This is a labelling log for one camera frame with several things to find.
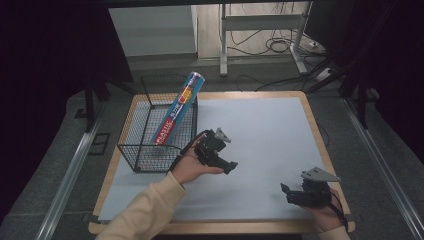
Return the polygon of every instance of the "human arm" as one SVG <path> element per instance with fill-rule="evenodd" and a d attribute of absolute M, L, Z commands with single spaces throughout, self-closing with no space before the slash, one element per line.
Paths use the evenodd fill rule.
<path fill-rule="evenodd" d="M 332 193 L 331 203 L 339 210 L 342 210 L 340 201 L 338 200 L 339 194 L 336 190 L 330 189 Z M 346 232 L 346 229 L 341 222 L 339 216 L 328 206 L 324 208 L 311 208 L 302 207 L 308 211 L 317 227 L 322 231 L 319 234 L 321 240 L 349 240 L 350 237 Z"/>
<path fill-rule="evenodd" d="M 138 194 L 96 239 L 151 239 L 171 221 L 175 206 L 186 194 L 183 184 L 208 173 L 223 170 L 203 166 L 190 148 L 162 181 Z"/>

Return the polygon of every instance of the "wrist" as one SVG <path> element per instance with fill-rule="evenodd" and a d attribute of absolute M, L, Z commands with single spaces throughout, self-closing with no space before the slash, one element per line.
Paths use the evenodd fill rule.
<path fill-rule="evenodd" d="M 336 217 L 331 218 L 315 218 L 315 222 L 323 232 L 328 232 L 338 227 L 342 227 L 343 223 Z"/>
<path fill-rule="evenodd" d="M 175 171 L 171 171 L 172 175 L 174 176 L 175 180 L 177 180 L 177 182 L 183 186 L 183 184 L 185 183 L 184 181 L 184 177 L 180 176 L 180 174 L 178 174 L 178 172 Z"/>

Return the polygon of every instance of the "floor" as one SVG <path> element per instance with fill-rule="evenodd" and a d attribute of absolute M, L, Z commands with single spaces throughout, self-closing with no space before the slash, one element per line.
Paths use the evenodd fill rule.
<path fill-rule="evenodd" d="M 250 4 L 234 4 L 233 7 L 232 14 L 244 14 L 244 11 L 252 14 L 252 8 L 254 10 L 261 9 L 266 14 L 276 11 L 274 8 L 291 12 L 290 5 L 283 7 L 281 4 L 264 5 L 263 8 L 257 5 L 253 5 L 251 8 Z M 204 91 L 255 91 L 258 88 L 264 91 L 304 90 L 317 82 L 313 77 L 299 78 L 293 59 L 287 52 L 277 54 L 271 51 L 267 54 L 272 56 L 267 57 L 251 56 L 237 50 L 229 51 L 232 56 L 229 61 L 229 75 L 222 78 L 219 76 L 218 64 L 220 43 L 217 21 L 219 18 L 217 16 L 219 7 L 207 6 L 208 9 L 205 8 L 205 6 L 198 8 L 199 26 L 204 23 L 207 29 L 213 30 L 208 31 L 205 35 L 199 35 L 199 47 L 205 50 L 201 52 L 199 49 L 199 59 L 184 56 L 130 58 L 128 61 L 134 78 L 131 87 L 135 89 L 140 87 L 140 77 L 159 79 L 157 80 L 159 82 L 167 80 L 170 75 L 186 75 L 190 71 L 198 71 L 205 75 L 207 82 Z M 200 16 L 209 16 L 210 18 L 202 20 Z M 290 32 L 281 32 L 281 35 L 278 36 L 288 38 L 290 34 Z M 234 41 L 241 42 L 250 35 L 249 33 L 234 33 Z M 271 35 L 272 32 L 263 32 L 261 37 L 259 34 L 255 34 L 245 43 L 239 45 L 232 43 L 232 46 L 246 52 L 258 53 L 267 49 L 264 47 L 265 42 Z M 307 50 L 304 52 L 305 54 L 317 50 L 306 49 L 309 40 L 306 38 L 304 41 L 305 50 Z M 322 57 L 316 56 L 307 59 L 310 63 L 307 64 L 309 70 L 314 69 L 314 66 L 322 61 Z M 387 181 L 385 173 L 380 171 L 381 166 L 374 160 L 376 154 L 373 157 L 373 153 L 366 147 L 367 144 L 361 138 L 354 117 L 352 118 L 347 111 L 348 108 L 342 102 L 343 99 L 338 96 L 339 84 L 340 81 L 336 81 L 316 93 L 308 94 L 307 97 L 335 170 L 343 180 L 342 187 L 356 222 L 356 229 L 351 233 L 352 239 L 419 239 L 411 231 L 408 225 L 410 222 L 403 215 L 405 205 L 402 204 L 410 203 L 412 207 L 409 209 L 412 211 L 409 213 L 417 213 L 418 219 L 424 214 L 422 207 L 424 206 L 424 191 L 420 187 L 424 180 L 423 165 L 385 123 L 378 111 L 375 110 L 374 104 L 369 103 L 367 105 L 369 124 L 367 133 L 372 135 L 374 143 L 378 146 L 377 155 L 385 159 L 390 176 L 395 179 L 395 185 L 398 184 L 406 196 L 406 201 L 398 202 L 396 194 L 390 187 L 393 180 Z M 108 85 L 108 88 L 112 92 L 112 97 L 102 108 L 102 114 L 106 117 L 99 124 L 97 132 L 109 133 L 109 144 L 106 144 L 103 154 L 96 154 L 102 150 L 98 146 L 92 145 L 89 148 L 89 152 L 92 154 L 88 154 L 84 158 L 80 170 L 76 172 L 74 185 L 71 185 L 69 195 L 61 203 L 63 212 L 59 211 L 57 219 L 53 221 L 50 235 L 45 238 L 37 238 L 37 233 L 41 231 L 40 226 L 43 226 L 43 221 L 48 217 L 50 205 L 57 197 L 61 184 L 63 184 L 62 180 L 69 172 L 69 166 L 71 166 L 79 143 L 84 137 L 86 119 L 77 117 L 76 114 L 85 107 L 83 92 L 75 94 L 68 100 L 66 116 L 54 141 L 31 181 L 0 227 L 1 240 L 95 238 L 94 234 L 89 233 L 87 225 L 90 221 L 95 220 L 95 216 L 92 216 L 91 213 L 132 97 L 113 85 Z M 348 100 L 355 104 L 355 96 Z M 95 106 L 96 109 L 100 109 L 102 103 L 96 101 Z M 268 235 L 258 236 L 257 239 L 283 239 L 283 237 Z M 225 239 L 237 238 L 244 239 L 242 236 L 226 236 Z M 315 234 L 304 234 L 302 239 L 315 240 L 317 237 Z"/>
<path fill-rule="evenodd" d="M 250 3 L 227 4 L 227 16 L 301 14 L 305 3 Z M 221 5 L 197 6 L 198 17 L 198 57 L 216 58 L 221 52 Z M 288 54 L 287 42 L 294 40 L 295 31 L 262 30 L 227 32 L 228 56 L 276 56 Z M 301 46 L 305 51 L 322 53 L 322 46 L 312 48 L 311 39 L 303 37 Z"/>

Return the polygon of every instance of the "black wire basket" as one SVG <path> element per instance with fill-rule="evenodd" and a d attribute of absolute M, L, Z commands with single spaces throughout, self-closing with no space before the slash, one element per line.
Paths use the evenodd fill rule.
<path fill-rule="evenodd" d="M 135 95 L 128 111 L 118 148 L 134 172 L 166 172 L 175 157 L 197 133 L 197 97 L 167 145 L 152 138 L 180 92 L 184 76 L 142 77 L 142 94 Z"/>

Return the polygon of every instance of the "sleeve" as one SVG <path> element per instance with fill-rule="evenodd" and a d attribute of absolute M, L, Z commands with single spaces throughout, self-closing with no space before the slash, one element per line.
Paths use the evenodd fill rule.
<path fill-rule="evenodd" d="M 320 233 L 319 239 L 321 240 L 350 240 L 350 237 L 347 234 L 345 227 L 342 226 L 327 232 Z"/>
<path fill-rule="evenodd" d="M 186 191 L 171 172 L 138 194 L 96 239 L 151 239 L 165 227 Z"/>

